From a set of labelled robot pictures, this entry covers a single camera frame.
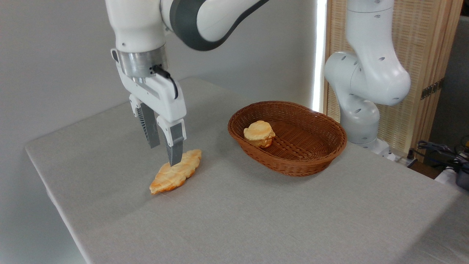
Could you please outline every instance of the black cable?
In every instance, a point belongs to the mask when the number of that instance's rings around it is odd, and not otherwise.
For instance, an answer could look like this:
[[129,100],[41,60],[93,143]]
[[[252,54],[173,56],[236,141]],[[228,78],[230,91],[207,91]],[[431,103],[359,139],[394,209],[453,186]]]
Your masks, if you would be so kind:
[[423,153],[420,153],[418,152],[416,149],[414,148],[411,148],[412,151],[424,158],[428,158],[430,159],[431,161],[433,162],[436,162],[436,163],[439,163],[439,164],[442,164],[442,165],[445,165],[446,167],[450,167],[451,169],[453,169],[455,172],[459,171],[459,170],[462,170],[463,172],[465,173],[469,173],[469,168],[467,166],[464,166],[463,163],[458,163],[458,162],[453,162],[453,163],[448,163],[448,162],[444,162],[444,161],[441,161],[441,160],[437,160],[437,159],[434,159],[432,157],[430,157],[429,155],[426,155],[426,154],[423,154]]
[[152,67],[152,70],[153,70],[155,73],[157,73],[157,74],[163,76],[164,78],[171,80],[171,82],[173,83],[173,87],[174,87],[174,94],[175,94],[174,99],[176,100],[177,97],[179,96],[179,92],[178,92],[178,90],[177,90],[176,82],[175,82],[174,79],[171,77],[171,74],[169,74],[169,72],[165,71],[160,65],[155,65],[155,66],[153,66],[153,67]]

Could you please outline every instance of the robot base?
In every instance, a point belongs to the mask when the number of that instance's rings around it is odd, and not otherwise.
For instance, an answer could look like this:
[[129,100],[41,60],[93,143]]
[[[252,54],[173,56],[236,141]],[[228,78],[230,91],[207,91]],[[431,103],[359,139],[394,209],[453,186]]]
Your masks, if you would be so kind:
[[371,150],[372,152],[383,156],[389,160],[395,161],[396,155],[394,155],[390,148],[389,144],[387,144],[385,141],[380,140],[380,139],[375,139],[374,141],[370,143],[365,143],[365,144],[356,144],[358,146],[361,146],[362,148],[366,148]]

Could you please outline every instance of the white wall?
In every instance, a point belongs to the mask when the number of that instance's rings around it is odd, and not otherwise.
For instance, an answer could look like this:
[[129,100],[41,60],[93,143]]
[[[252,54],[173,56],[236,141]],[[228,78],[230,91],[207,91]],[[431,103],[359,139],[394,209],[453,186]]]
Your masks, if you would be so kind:
[[[314,13],[315,0],[271,0],[205,53],[171,35],[170,71],[308,105]],[[0,263],[82,263],[23,148],[127,100],[104,1],[4,0],[0,19]]]

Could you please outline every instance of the wicker basket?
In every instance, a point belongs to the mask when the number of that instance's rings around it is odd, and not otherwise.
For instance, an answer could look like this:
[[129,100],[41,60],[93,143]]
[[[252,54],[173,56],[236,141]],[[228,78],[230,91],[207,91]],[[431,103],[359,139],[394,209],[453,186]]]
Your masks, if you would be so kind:
[[[258,148],[244,139],[243,130],[257,120],[269,122],[276,134],[272,145]],[[299,104],[264,101],[237,111],[228,132],[254,160],[289,176],[323,171],[347,144],[347,135],[332,118]]]

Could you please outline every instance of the bread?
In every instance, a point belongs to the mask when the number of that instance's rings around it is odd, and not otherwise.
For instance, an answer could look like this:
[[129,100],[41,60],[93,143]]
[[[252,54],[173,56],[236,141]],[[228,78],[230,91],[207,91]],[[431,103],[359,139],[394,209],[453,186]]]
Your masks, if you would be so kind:
[[253,146],[267,148],[272,144],[275,133],[268,122],[259,120],[244,129],[244,138]]
[[182,154],[181,162],[172,167],[169,162],[165,163],[150,185],[151,194],[171,191],[183,185],[194,174],[201,158],[202,151],[194,149]]

